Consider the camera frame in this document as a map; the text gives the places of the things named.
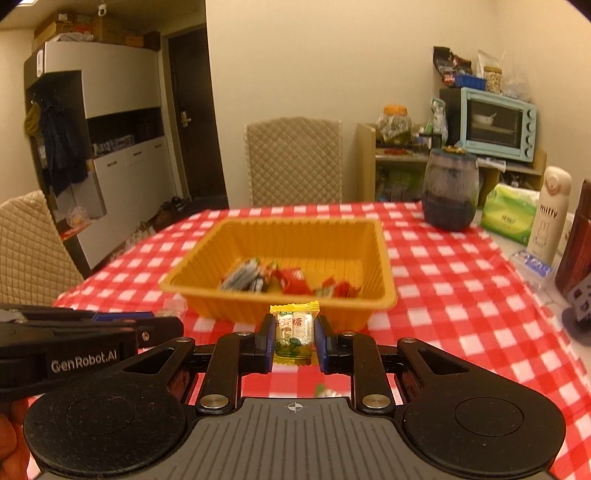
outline metal screw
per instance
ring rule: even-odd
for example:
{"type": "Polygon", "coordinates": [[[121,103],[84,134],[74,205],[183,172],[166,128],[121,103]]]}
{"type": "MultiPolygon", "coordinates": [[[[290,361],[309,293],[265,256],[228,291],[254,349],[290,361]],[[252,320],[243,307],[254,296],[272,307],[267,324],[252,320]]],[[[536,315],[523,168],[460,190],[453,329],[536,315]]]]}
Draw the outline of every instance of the metal screw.
{"type": "Polygon", "coordinates": [[[210,395],[205,395],[199,403],[205,408],[211,408],[212,410],[216,410],[218,408],[224,408],[230,401],[224,395],[220,395],[217,393],[212,393],[210,395]]]}
{"type": "Polygon", "coordinates": [[[374,393],[366,395],[361,401],[367,408],[385,408],[390,405],[390,399],[386,395],[374,393]]]}

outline brown bottle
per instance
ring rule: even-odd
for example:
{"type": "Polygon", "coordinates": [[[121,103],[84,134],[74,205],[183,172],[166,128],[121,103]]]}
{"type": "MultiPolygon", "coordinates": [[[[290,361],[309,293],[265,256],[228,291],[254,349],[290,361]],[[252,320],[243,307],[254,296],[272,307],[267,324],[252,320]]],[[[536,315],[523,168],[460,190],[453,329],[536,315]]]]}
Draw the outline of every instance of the brown bottle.
{"type": "Polygon", "coordinates": [[[556,272],[556,287],[566,297],[591,271],[591,180],[583,182],[573,227],[556,272]]]}

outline blue basket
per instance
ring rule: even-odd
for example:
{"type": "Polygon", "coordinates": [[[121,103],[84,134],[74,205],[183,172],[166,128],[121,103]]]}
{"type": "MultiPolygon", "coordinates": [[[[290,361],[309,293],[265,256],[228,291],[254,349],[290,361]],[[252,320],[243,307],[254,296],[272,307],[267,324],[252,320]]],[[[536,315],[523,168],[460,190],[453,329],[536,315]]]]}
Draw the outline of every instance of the blue basket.
{"type": "Polygon", "coordinates": [[[475,88],[476,90],[486,90],[486,80],[474,75],[456,75],[456,87],[475,88]]]}

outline glass jar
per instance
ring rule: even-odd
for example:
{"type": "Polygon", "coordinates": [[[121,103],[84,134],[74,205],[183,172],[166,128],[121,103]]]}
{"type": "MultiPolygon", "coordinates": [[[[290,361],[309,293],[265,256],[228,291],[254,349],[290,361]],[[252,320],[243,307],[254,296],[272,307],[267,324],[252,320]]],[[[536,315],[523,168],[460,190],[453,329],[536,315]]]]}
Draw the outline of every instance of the glass jar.
{"type": "Polygon", "coordinates": [[[423,183],[423,211],[431,225],[457,232],[474,220],[478,205],[476,156],[461,148],[431,150],[423,183]]]}
{"type": "Polygon", "coordinates": [[[389,145],[411,143],[411,121],[405,106],[386,105],[384,112],[378,118],[376,127],[384,143],[389,145]]]}
{"type": "Polygon", "coordinates": [[[486,80],[486,91],[501,95],[503,88],[501,82],[503,71],[498,67],[484,67],[484,79],[486,80]]]}

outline wooden door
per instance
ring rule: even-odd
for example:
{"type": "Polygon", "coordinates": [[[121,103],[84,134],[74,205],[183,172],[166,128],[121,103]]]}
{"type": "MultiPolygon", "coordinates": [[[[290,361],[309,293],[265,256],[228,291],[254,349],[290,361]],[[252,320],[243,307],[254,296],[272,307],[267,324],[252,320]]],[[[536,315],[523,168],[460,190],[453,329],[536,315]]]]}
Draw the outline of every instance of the wooden door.
{"type": "Polygon", "coordinates": [[[177,127],[193,200],[226,197],[206,27],[168,41],[177,127]]]}

